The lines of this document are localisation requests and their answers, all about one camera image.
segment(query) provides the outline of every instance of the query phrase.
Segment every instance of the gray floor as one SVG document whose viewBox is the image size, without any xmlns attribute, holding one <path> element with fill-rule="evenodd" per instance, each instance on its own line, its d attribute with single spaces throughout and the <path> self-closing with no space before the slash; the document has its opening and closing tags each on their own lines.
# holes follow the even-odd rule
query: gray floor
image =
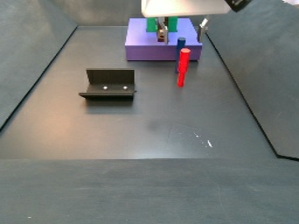
<svg viewBox="0 0 299 224">
<path fill-rule="evenodd" d="M 274 155 L 206 39 L 176 87 L 173 62 L 126 62 L 125 27 L 79 27 L 0 133 L 0 158 Z M 134 69 L 132 103 L 85 101 L 86 68 Z"/>
<path fill-rule="evenodd" d="M 78 28 L 0 133 L 0 222 L 296 224 L 297 163 L 274 158 L 210 43 L 178 89 L 172 62 L 126 63 L 125 30 Z M 86 67 L 134 69 L 130 105 L 77 96 Z"/>
<path fill-rule="evenodd" d="M 0 163 L 5 224 L 296 224 L 299 166 L 278 159 Z"/>
</svg>

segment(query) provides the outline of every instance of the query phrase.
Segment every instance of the green part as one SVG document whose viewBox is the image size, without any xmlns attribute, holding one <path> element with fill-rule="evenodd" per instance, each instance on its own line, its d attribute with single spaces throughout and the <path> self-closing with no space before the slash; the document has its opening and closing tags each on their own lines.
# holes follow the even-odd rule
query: green part
<svg viewBox="0 0 299 224">
<path fill-rule="evenodd" d="M 154 17 L 148 17 L 145 19 L 145 31 L 146 32 L 156 32 L 156 23 L 154 23 Z"/>
<path fill-rule="evenodd" d="M 168 17 L 168 32 L 177 32 L 177 17 Z"/>
</svg>

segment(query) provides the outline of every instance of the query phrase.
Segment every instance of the purple block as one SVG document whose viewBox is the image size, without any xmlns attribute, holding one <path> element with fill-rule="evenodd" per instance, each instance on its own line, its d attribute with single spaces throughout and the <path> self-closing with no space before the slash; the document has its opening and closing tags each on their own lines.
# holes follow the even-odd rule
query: purple block
<svg viewBox="0 0 299 224">
<path fill-rule="evenodd" d="M 168 45 L 157 42 L 156 33 L 145 32 L 145 18 L 129 18 L 125 35 L 126 60 L 174 60 L 177 38 L 185 38 L 185 46 L 190 49 L 190 60 L 201 56 L 201 43 L 188 18 L 177 19 L 177 32 L 168 33 Z"/>
</svg>

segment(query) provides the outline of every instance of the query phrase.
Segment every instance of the gray wall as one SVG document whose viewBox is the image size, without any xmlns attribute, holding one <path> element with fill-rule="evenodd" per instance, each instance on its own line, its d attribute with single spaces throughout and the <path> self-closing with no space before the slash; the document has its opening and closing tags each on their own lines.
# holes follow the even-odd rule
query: gray wall
<svg viewBox="0 0 299 224">
<path fill-rule="evenodd" d="M 78 25 L 126 25 L 141 18 L 141 0 L 51 0 Z"/>
<path fill-rule="evenodd" d="M 299 10 L 253 0 L 208 35 L 278 155 L 299 158 Z"/>
<path fill-rule="evenodd" d="M 0 21 L 1 129 L 75 24 L 47 0 L 1 1 Z"/>
</svg>

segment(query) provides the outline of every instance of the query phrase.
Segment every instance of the red peg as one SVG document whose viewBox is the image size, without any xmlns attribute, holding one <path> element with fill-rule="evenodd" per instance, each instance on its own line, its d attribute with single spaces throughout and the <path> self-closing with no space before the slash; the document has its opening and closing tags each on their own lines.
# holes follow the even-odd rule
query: red peg
<svg viewBox="0 0 299 224">
<path fill-rule="evenodd" d="M 182 87 L 184 82 L 184 74 L 188 70 L 189 65 L 189 56 L 190 56 L 190 50 L 188 48 L 182 48 L 180 51 L 180 62 L 178 62 L 178 77 L 177 77 L 177 87 Z"/>
</svg>

